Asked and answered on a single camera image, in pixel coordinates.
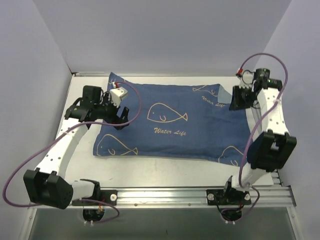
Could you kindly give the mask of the grey-blue pillowcase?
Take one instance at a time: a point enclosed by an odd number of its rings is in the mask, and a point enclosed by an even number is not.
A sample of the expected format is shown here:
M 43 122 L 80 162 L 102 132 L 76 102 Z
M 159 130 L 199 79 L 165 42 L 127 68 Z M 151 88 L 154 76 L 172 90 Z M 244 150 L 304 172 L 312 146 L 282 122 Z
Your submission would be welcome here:
M 99 157 L 202 159 L 239 166 L 250 136 L 244 110 L 231 111 L 220 85 L 130 83 L 123 105 L 129 126 L 103 125 L 92 153 Z

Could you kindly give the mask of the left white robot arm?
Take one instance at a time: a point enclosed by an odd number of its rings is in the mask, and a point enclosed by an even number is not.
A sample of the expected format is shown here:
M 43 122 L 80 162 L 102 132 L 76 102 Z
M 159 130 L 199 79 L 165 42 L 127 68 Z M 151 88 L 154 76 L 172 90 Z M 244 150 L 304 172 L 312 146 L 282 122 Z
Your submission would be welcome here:
M 117 115 L 128 91 L 117 84 L 103 93 L 98 86 L 86 85 L 82 96 L 66 110 L 60 132 L 53 145 L 34 170 L 27 170 L 23 181 L 32 203 L 66 209 L 71 202 L 83 199 L 95 206 L 101 201 L 100 183 L 80 179 L 65 180 L 68 164 L 82 137 L 96 120 L 103 120 L 117 130 L 128 126 L 129 109 Z

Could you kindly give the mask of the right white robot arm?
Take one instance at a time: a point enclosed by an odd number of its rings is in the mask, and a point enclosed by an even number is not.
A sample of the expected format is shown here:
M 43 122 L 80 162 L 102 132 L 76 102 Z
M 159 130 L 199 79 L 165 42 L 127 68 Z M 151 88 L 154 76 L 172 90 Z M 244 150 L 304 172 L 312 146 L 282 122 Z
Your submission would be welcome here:
M 257 138 L 249 137 L 237 176 L 231 176 L 222 191 L 222 200 L 232 205 L 266 173 L 282 169 L 297 145 L 285 123 L 283 83 L 270 77 L 270 70 L 257 68 L 248 75 L 251 83 L 242 82 L 232 88 L 229 110 L 245 110 L 258 106 L 260 117 L 251 133 L 260 129 Z

